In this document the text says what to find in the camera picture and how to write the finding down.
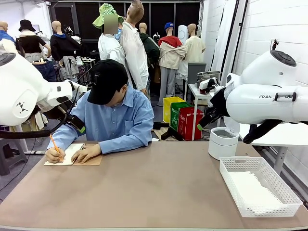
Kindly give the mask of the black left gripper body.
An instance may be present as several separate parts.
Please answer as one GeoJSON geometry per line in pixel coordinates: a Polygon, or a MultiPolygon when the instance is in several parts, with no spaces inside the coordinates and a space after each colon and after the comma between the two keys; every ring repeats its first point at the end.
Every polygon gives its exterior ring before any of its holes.
{"type": "Polygon", "coordinates": [[[53,109],[47,111],[44,113],[44,115],[48,119],[58,119],[58,120],[63,120],[65,118],[65,115],[67,115],[67,118],[70,117],[69,114],[69,109],[73,105],[72,101],[66,101],[53,109]]]}

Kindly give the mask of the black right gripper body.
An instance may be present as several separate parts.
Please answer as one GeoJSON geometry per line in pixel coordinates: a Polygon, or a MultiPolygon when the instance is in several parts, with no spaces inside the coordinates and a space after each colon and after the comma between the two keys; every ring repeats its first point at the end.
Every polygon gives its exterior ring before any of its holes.
{"type": "Polygon", "coordinates": [[[224,96],[225,87],[217,91],[211,98],[210,102],[213,104],[213,109],[210,112],[211,118],[220,118],[222,116],[228,116],[226,99],[224,96]]]}

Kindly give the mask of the person's right hand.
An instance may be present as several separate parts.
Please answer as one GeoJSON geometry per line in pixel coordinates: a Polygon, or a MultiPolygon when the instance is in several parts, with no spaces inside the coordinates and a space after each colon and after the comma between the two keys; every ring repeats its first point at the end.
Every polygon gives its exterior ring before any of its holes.
{"type": "Polygon", "coordinates": [[[50,163],[60,163],[64,160],[65,152],[60,148],[55,149],[52,147],[45,152],[45,157],[50,163]]]}

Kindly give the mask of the person's left hand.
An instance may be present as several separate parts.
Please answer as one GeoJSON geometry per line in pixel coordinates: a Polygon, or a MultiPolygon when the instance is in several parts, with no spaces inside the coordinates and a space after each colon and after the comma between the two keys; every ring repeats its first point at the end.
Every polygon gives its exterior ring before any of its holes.
{"type": "Polygon", "coordinates": [[[101,153],[102,151],[99,144],[85,144],[83,149],[78,150],[73,154],[71,161],[76,163],[85,163],[89,159],[96,157],[101,153]]]}

